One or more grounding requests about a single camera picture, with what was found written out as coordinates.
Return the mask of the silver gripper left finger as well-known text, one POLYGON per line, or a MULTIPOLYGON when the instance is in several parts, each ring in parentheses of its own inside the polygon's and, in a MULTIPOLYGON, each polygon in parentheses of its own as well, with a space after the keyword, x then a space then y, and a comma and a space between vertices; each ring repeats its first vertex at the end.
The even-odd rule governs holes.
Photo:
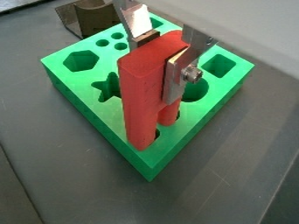
POLYGON ((118 17, 127 33, 130 50, 134 51, 161 36, 154 29, 147 6, 136 0, 112 0, 118 17))

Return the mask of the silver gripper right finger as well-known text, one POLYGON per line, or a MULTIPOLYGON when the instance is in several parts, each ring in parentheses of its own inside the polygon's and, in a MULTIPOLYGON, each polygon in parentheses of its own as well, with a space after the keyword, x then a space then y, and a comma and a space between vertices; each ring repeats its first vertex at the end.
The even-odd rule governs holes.
POLYGON ((197 83, 203 71, 198 68, 201 56, 215 46, 218 40, 187 24, 182 29, 182 41, 190 46, 181 50, 166 63, 163 102, 171 105, 182 96, 187 83, 197 83))

